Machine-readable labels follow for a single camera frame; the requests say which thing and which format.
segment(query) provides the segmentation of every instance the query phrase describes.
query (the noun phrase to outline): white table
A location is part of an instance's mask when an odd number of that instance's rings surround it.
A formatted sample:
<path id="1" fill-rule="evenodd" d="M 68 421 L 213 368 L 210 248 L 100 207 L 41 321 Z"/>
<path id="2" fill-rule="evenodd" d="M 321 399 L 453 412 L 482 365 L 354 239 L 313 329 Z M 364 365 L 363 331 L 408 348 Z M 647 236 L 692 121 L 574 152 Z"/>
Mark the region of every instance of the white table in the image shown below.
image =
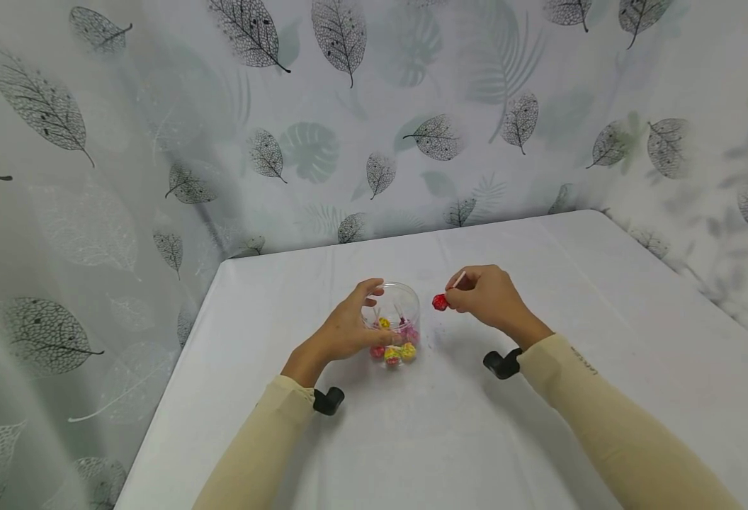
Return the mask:
<path id="1" fill-rule="evenodd" d="M 294 509 L 616 509 L 566 424 L 521 376 L 482 367 L 515 346 L 431 297 L 466 264 L 501 265 L 528 305 L 692 447 L 748 509 L 748 333 L 605 216 L 579 211 L 228 260 L 219 268 L 117 510 L 186 510 L 290 350 L 357 281 L 422 301 L 416 362 L 368 354 L 318 387 L 278 494 Z"/>

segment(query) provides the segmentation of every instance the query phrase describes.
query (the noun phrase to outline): backdrop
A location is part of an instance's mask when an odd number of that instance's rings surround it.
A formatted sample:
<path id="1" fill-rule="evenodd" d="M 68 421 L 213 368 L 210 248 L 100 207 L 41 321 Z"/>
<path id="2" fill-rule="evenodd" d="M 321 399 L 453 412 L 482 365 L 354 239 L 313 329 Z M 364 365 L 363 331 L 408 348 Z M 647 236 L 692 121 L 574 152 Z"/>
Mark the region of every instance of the backdrop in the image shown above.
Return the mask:
<path id="1" fill-rule="evenodd" d="M 0 0 L 0 509 L 113 508 L 222 260 L 574 208 L 748 328 L 748 0 Z"/>

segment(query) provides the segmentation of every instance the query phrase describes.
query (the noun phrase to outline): black knob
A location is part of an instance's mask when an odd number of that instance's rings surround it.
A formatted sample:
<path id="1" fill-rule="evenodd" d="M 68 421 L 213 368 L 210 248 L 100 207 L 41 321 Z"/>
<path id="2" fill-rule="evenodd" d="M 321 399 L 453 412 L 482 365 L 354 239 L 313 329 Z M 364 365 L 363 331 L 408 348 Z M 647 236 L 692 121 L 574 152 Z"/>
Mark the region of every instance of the black knob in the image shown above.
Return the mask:
<path id="1" fill-rule="evenodd" d="M 340 404 L 343 403 L 343 399 L 346 398 L 346 394 L 340 388 L 332 386 L 328 388 L 328 393 L 325 395 L 320 390 L 315 390 L 314 398 L 312 409 L 320 414 L 325 414 L 327 417 L 334 417 Z"/>
<path id="2" fill-rule="evenodd" d="M 523 353 L 522 349 L 513 349 L 510 353 L 502 358 L 501 354 L 496 351 L 491 351 L 482 360 L 482 364 L 487 366 L 487 370 L 493 372 L 500 380 L 509 379 L 511 376 L 518 374 L 521 370 L 519 361 L 516 359 Z"/>

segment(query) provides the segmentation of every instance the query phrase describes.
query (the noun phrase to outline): white lollipop stick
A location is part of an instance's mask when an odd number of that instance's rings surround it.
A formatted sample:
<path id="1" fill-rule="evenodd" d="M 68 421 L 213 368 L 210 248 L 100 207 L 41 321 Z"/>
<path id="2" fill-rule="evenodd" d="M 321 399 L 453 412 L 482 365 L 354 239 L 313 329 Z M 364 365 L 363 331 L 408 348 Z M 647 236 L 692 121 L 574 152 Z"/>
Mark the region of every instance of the white lollipop stick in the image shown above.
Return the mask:
<path id="1" fill-rule="evenodd" d="M 459 286 L 459 282 L 464 277 L 465 277 L 465 272 L 464 271 L 462 271 L 461 273 L 459 273 L 459 278 L 456 278 L 456 282 L 453 284 L 453 287 L 451 289 L 456 289 Z"/>

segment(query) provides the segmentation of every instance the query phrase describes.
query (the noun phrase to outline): transparent cup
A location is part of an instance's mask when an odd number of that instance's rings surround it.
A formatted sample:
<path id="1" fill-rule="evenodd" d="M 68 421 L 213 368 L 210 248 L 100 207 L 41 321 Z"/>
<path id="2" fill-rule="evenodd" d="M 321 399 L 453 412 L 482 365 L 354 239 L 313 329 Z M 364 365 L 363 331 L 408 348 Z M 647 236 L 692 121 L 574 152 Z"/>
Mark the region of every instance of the transparent cup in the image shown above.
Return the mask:
<path id="1" fill-rule="evenodd" d="M 376 306 L 363 307 L 363 322 L 371 329 L 389 329 L 399 339 L 385 347 L 372 347 L 369 356 L 388 367 L 410 364 L 417 359 L 420 344 L 420 299 L 408 285 L 386 281 Z"/>

